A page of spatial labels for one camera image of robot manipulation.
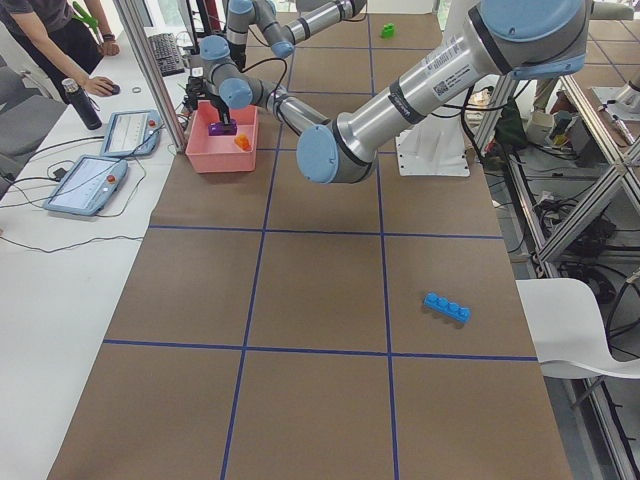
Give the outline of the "person's hand on mouse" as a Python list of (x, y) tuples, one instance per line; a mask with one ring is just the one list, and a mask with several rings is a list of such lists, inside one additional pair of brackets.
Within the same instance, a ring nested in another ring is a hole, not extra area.
[(108, 97), (118, 92), (117, 85), (106, 77), (90, 77), (83, 82), (83, 89), (92, 95)]

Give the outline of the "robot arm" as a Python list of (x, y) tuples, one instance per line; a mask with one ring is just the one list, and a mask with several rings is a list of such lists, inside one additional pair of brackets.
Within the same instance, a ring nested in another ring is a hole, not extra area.
[(274, 83), (252, 78), (236, 60), (257, 25), (285, 59), (313, 35), (357, 16), (363, 1), (314, 1), (286, 25), (268, 1), (231, 1), (223, 35), (200, 43), (204, 85), (230, 109), (270, 111), (299, 140), (302, 175), (315, 183), (358, 183), (377, 166), (378, 148), (488, 75), (518, 80), (572, 74), (585, 62), (590, 1), (477, 1), (460, 27), (358, 110), (329, 119)]
[(260, 30), (276, 58), (286, 59), (313, 35), (343, 21), (351, 21), (367, 6), (365, 0), (296, 1), (300, 15), (287, 24), (277, 18), (272, 1), (224, 1), (225, 37), (230, 57), (240, 69), (246, 65), (249, 28)]

